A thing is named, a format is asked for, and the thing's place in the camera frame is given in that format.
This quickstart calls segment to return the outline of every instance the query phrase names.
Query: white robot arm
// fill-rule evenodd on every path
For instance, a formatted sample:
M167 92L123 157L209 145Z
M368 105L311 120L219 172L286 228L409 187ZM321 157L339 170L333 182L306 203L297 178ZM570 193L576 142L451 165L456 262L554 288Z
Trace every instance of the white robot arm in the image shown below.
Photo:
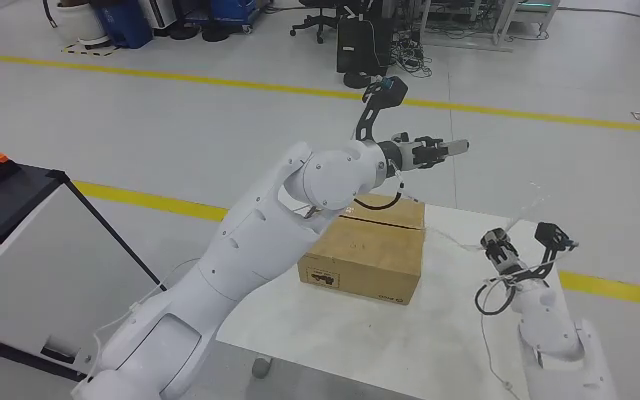
M356 195L381 185L395 168L429 168L465 152L467 141L409 142L406 134L395 141L373 140L378 111L399 105L406 91L398 78L372 85L358 124L358 132L367 135L341 150L291 147L229 211L200 261L125 320L99 355L102 371L74 389L74 399L179 398L233 308L298 262ZM303 217L287 208L278 199L282 187L311 211Z
M476 294L478 310L495 315L511 305L521 314L518 340L531 400L617 400L595 328L559 309L556 292L544 281L557 252L571 251L577 243L555 224L538 224L535 237L546 251L539 268L530 270L503 229L483 236L480 243L504 278L508 296L503 307L487 312L478 302L483 286Z

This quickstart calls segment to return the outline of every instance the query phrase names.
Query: gray floor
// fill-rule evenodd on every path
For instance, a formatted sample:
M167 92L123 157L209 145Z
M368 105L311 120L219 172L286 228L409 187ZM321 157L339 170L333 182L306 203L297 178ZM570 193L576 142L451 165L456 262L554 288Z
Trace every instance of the gray floor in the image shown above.
M629 0L563 5L640 12L640 3ZM253 35L219 44L158 39L137 51L93 58L60 52L68 38L64 29L49 27L41 7L37 0L18 0L0 9L0 55L345 90L335 73L335 34L329 32L322 46L311 31L288 36L288 26L304 11L267 16ZM512 54L428 47L434 72L429 79L391 72L406 79L412 98L634 123L630 111L640 111L638 19L558 12L549 33L544 42L514 42ZM17 161L221 207L230 207L291 143L340 146L362 110L355 101L5 62L0 93L1 150ZM405 130L414 137L471 141L470 152L455 163L407 174L407 187L425 201L513 216L543 193L548 199L528 218L557 222L582 244L560 268L640 283L633 261L640 240L637 131L400 107L380 115L374 134L383 139ZM96 204L159 275L201 253L216 226ZM576 317L594 320L602 331L620 398L637 397L638 305L566 296ZM273 381L253 382L247 373L253 355L216 351L227 361L209 360L216 377L194 387L201 398L237 399L261 390L267 398L391 396L288 364L275 367ZM42 398L31 392L37 390L67 398L64 382L6 361L0 366L0 386L12 398ZM218 380L218 374L228 379Z

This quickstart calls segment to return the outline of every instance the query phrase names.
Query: yellow floor line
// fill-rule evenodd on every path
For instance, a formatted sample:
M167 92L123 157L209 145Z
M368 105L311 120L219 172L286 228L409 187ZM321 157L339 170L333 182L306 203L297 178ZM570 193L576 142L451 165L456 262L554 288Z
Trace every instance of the yellow floor line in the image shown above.
M110 200L118 203L131 204L139 207L152 208L187 215L189 217L222 221L227 214L226 209L206 204L192 203L185 200L154 194L134 192L95 183L74 181L74 185L88 197ZM595 276L577 274L575 272L560 271L560 282L565 289L585 292L618 300L640 303L640 285L610 281Z
M565 289L640 303L640 285L569 271L559 271L558 274L560 275L560 283Z
M132 190L96 185L95 183L74 181L73 184L76 185L82 194L88 197L95 197L98 199L131 204L145 208L153 208L154 210L187 215L189 217L219 222L222 221L228 211L224 208L213 207L206 204L192 203L190 201L177 200L155 194L140 193Z
M354 93L354 92L312 89L312 88L304 88L304 87L298 87L298 86L278 85L278 84L272 84L272 83L219 79L219 78L211 78L207 76L178 74L178 73L172 73L172 72L146 71L146 70L136 70L136 69L129 69L129 68L105 67L105 66L99 66L99 65L77 64L77 63L69 63L64 61L37 60L37 59L24 58L24 57L10 57L10 56L1 56L1 55L0 55L0 61L6 62L6 63L13 63L13 64L27 64L27 65L37 65L41 67L53 67L53 68L74 69L74 70L81 70L81 71L102 72L107 74L137 76L137 77L143 77L143 78L164 79L164 80L170 80L170 81L192 82L192 83L199 83L199 84L205 84L205 85L228 86L228 87L235 87L235 88L264 90L264 91L282 92L282 93L295 93L295 94L303 94L308 96L330 97L330 98L349 99L349 100L360 100L362 98L362 95L360 93ZM571 117L571 116L559 115L559 114L535 113L535 112L527 112L527 111L510 110L506 108L484 107L484 106L478 106L478 105L472 105L472 104L460 104L460 103L450 103L445 101L431 101L431 100L421 100L421 99L412 99L412 98L405 99L404 104L409 106L414 106L414 107L445 109L445 110L470 112L470 113L478 113L478 114L497 115L497 116L509 117L509 118L521 118L521 119L529 119L529 120L536 120L536 121L556 122L556 123L570 124L570 125L592 126L597 128L609 128L609 129L621 129L621 130L627 130L627 131L640 131L640 123L634 123L634 122L607 121L607 120L600 120L600 119Z

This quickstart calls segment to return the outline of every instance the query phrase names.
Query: office chair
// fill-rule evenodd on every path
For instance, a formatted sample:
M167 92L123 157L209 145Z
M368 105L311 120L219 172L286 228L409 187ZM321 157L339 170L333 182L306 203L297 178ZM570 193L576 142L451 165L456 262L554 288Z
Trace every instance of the office chair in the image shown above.
M316 41L318 44L322 44L324 39L322 38L322 31L325 25L332 27L333 29L338 29L338 21L340 20L339 12L337 8L341 6L341 0L300 0L300 4L309 8L319 8L320 15L311 16L307 15L307 18L304 19L304 23L300 25L293 25L289 34L291 36L296 35L296 29L307 29L312 26L318 25L318 32L316 33ZM327 17L322 15L322 10L324 8L335 8L336 16L335 17Z

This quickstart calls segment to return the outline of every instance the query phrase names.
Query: cardboard box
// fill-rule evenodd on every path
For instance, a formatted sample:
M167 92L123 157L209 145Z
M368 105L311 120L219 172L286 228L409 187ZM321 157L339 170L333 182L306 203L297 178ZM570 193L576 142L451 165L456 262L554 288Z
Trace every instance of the cardboard box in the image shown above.
M371 205L391 197L358 196ZM372 211L352 203L298 262L300 281L409 304L420 280L424 203L400 200Z

